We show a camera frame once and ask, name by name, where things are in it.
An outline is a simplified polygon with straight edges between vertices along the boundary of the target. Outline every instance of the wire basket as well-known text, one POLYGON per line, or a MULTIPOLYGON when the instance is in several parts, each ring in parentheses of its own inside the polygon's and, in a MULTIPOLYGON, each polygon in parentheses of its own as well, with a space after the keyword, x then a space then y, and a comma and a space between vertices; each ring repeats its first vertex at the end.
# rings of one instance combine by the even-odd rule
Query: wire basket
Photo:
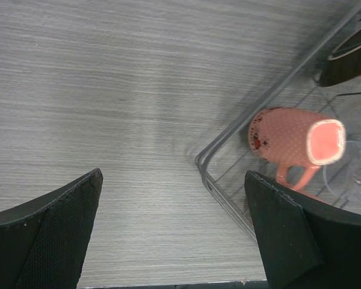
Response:
MULTIPOLYGON (((324 89, 318 86, 319 68, 324 55, 329 55, 335 43, 360 27, 361 1, 297 66, 274 83, 196 157, 204 186, 255 243, 256 236, 245 201, 244 176, 246 171, 255 170, 275 178, 277 165, 265 162, 252 153, 247 144, 245 127, 266 106, 305 108, 338 118, 338 111, 348 97, 345 93, 352 91, 361 82, 361 77, 324 89)), ((300 173, 298 167, 291 169, 288 181, 293 183, 300 173)), ((328 204, 361 214, 361 204, 337 198, 327 190, 321 172, 312 178, 305 190, 321 196, 328 204)))

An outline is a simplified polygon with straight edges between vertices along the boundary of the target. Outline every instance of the wood grain surface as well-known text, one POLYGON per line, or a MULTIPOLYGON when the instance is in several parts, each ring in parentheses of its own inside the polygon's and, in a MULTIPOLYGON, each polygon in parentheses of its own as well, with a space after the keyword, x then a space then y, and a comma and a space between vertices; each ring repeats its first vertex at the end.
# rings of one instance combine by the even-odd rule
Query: wood grain surface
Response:
POLYGON ((100 167, 80 287, 265 278, 193 160, 353 4, 1 0, 0 210, 100 167))

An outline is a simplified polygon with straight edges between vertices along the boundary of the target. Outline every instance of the black object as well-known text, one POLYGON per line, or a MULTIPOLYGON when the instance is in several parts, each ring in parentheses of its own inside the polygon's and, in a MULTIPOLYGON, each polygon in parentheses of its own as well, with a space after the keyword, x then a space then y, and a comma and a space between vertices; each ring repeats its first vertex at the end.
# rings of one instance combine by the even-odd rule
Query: black object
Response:
POLYGON ((321 72, 318 84, 333 86, 361 75, 361 29, 345 39, 331 55, 321 72))
POLYGON ((361 288, 361 215, 257 172, 245 191, 270 288, 361 288))
POLYGON ((76 288, 102 182, 96 169, 0 212, 0 289, 76 288))

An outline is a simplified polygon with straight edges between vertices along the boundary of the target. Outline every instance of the pink mug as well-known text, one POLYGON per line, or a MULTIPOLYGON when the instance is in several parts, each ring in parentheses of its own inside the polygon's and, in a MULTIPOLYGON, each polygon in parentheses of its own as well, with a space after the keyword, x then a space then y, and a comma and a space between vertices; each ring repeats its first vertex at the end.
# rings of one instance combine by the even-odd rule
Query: pink mug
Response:
POLYGON ((260 111, 248 128, 251 150, 278 164, 276 181, 299 191, 321 166, 339 160, 345 151, 346 132, 337 119, 300 108, 275 107, 260 111), (300 180, 287 182, 292 166, 304 167, 300 180))

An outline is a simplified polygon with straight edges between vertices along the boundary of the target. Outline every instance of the metal wire rack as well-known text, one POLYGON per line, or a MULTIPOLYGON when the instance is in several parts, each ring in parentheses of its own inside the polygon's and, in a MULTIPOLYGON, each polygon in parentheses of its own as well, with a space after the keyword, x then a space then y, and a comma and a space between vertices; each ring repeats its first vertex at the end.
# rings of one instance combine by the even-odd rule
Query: metal wire rack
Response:
MULTIPOLYGON (((256 236, 245 201, 244 176, 246 171, 256 170, 265 176, 275 177, 277 166, 263 161, 251 152, 243 128, 251 122, 258 111, 273 105, 295 106, 338 118, 338 111, 348 97, 345 93, 352 91, 361 82, 361 77, 335 87, 319 87, 319 55, 324 53, 332 40, 334 41, 342 32, 345 33, 348 27, 355 30, 360 22, 361 1, 303 57, 298 65, 274 83, 196 157, 204 186, 255 243, 256 236)), ((294 182, 300 173, 300 168, 291 169, 289 182, 294 182)), ((322 173, 317 173, 305 189, 315 196, 321 196, 328 204, 361 214, 361 204, 337 198, 327 191, 322 173)))

